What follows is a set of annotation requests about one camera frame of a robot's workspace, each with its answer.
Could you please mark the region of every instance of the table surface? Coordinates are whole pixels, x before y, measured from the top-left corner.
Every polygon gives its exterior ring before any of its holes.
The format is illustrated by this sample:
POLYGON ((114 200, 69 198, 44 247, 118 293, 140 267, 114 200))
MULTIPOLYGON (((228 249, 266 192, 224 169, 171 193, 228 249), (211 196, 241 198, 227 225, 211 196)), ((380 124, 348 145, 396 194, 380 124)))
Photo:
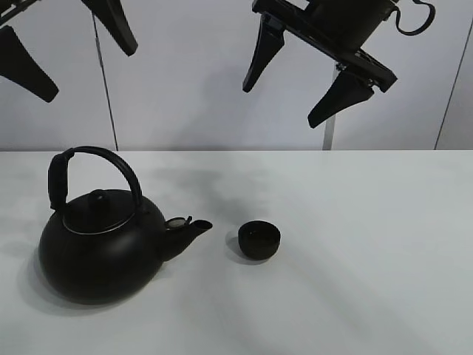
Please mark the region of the table surface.
MULTIPOLYGON (((0 354, 473 354, 473 152, 124 152, 167 218, 214 228, 133 298, 53 294, 35 250, 53 153, 0 153, 0 354), (282 232, 265 263, 238 227, 282 232)), ((70 197, 126 188, 76 155, 70 197)))

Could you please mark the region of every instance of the kettle lid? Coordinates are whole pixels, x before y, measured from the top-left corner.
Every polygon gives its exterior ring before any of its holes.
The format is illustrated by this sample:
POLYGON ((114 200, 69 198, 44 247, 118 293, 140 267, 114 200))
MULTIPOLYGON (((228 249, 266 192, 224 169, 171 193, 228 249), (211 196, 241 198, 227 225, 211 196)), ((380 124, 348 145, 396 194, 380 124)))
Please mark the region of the kettle lid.
POLYGON ((76 234, 101 234, 126 224, 135 210, 130 191, 95 190, 65 205, 63 224, 76 234))

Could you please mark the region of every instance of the white wall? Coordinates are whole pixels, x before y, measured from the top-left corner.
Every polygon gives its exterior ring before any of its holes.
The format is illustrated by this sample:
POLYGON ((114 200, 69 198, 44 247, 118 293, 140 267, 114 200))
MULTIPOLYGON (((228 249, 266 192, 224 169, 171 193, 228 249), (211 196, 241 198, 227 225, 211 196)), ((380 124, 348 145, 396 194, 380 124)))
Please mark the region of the white wall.
POLYGON ((471 36, 440 134, 438 149, 473 149, 473 38, 471 36))
MULTIPOLYGON (((431 0, 437 18, 424 34, 405 37, 394 17, 365 49, 399 77, 388 93, 337 116, 334 149, 433 149, 473 14, 472 0, 431 0)), ((426 18, 424 6, 399 2, 406 30, 426 18)))
POLYGON ((251 0, 122 2, 137 53, 124 58, 99 29, 121 149, 321 148, 324 127, 310 129, 307 115, 333 63, 288 33, 245 94, 259 27, 251 0))
POLYGON ((80 1, 44 0, 8 23, 59 86, 47 104, 0 78, 0 149, 113 147, 90 12, 80 1))

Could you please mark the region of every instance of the kettle spout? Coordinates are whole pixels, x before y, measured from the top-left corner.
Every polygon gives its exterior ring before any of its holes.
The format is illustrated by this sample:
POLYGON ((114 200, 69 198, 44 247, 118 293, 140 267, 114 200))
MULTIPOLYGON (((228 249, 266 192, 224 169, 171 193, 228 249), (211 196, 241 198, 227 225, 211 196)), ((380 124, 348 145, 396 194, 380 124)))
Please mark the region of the kettle spout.
POLYGON ((169 261, 181 254, 195 238, 211 229, 212 223, 207 220, 196 220, 193 223, 187 222, 184 226, 170 228, 161 246, 161 257, 163 261, 169 261))

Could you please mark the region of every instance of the black kettle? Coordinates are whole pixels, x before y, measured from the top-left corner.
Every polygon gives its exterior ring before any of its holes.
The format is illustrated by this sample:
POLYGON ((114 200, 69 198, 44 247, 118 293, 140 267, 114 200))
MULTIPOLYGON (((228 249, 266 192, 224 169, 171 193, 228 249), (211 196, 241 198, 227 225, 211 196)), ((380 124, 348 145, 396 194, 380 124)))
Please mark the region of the black kettle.
POLYGON ((150 281, 163 262, 176 257, 212 228, 206 220, 164 219, 142 196, 130 166, 108 149, 80 146, 56 155, 48 171, 51 208, 38 255, 50 285, 68 300, 104 304, 127 297, 150 281), (66 202, 67 166, 75 153, 107 159, 131 191, 95 190, 66 202))

